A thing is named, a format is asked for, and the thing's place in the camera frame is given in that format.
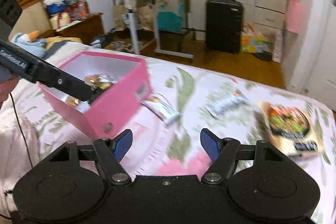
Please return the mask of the person's left hand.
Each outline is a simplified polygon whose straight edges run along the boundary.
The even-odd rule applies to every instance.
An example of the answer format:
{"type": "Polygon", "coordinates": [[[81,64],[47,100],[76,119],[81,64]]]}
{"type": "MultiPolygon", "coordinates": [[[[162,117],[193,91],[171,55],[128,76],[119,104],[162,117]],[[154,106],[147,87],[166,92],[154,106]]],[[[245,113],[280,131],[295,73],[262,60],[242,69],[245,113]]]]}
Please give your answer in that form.
{"type": "Polygon", "coordinates": [[[9,94],[15,89],[19,82],[18,76],[13,76],[11,79],[1,83],[0,86],[0,103],[3,103],[7,100],[9,94]]]}

